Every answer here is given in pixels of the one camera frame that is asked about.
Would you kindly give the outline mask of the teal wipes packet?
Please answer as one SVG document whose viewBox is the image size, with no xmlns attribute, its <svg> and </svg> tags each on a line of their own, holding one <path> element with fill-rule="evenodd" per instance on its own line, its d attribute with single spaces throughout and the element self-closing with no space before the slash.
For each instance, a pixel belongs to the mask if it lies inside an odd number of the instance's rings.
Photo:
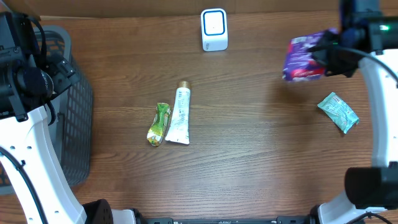
<svg viewBox="0 0 398 224">
<path fill-rule="evenodd" d="M 331 92 L 317 106 L 328 115 L 344 134 L 359 123 L 359 117 L 356 113 L 335 92 Z"/>
</svg>

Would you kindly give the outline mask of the green yellow snack pouch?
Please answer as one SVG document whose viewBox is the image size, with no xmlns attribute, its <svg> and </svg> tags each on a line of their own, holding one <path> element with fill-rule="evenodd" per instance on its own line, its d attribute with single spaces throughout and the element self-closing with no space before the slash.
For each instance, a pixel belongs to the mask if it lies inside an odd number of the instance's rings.
<svg viewBox="0 0 398 224">
<path fill-rule="evenodd" d="M 147 140 L 152 146 L 160 146 L 169 124 L 171 114 L 170 105 L 167 103 L 157 103 L 156 114 L 151 127 L 147 132 Z"/>
</svg>

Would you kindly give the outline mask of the white tube gold cap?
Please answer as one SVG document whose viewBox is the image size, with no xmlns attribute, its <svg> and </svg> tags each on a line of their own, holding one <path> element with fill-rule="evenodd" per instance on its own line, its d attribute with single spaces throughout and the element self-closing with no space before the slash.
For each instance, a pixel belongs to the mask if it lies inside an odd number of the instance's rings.
<svg viewBox="0 0 398 224">
<path fill-rule="evenodd" d="M 189 110 L 190 110 L 191 89 L 187 81 L 180 81 L 175 93 L 174 108 L 172 111 L 172 120 L 166 141 L 179 144 L 190 144 L 189 139 Z"/>
</svg>

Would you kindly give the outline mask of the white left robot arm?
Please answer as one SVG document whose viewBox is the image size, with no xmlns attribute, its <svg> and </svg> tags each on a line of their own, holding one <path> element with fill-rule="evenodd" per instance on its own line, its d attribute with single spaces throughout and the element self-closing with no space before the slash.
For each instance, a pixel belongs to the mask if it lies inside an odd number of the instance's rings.
<svg viewBox="0 0 398 224">
<path fill-rule="evenodd" d="M 29 223 L 135 223 L 105 199 L 80 204 L 54 151 L 45 104 L 79 81 L 68 60 L 38 49 L 25 14 L 1 13 L 1 163 Z"/>
</svg>

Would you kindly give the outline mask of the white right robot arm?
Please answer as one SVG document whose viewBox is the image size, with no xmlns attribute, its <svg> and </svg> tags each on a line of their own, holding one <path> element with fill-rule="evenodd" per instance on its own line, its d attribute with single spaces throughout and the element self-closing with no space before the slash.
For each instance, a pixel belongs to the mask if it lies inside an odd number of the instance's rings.
<svg viewBox="0 0 398 224">
<path fill-rule="evenodd" d="M 345 189 L 314 207 L 309 223 L 364 223 L 397 209 L 397 17 L 385 16 L 379 1 L 340 1 L 340 31 L 325 32 L 312 57 L 328 76 L 363 75 L 373 128 L 371 167 L 352 167 Z"/>
</svg>

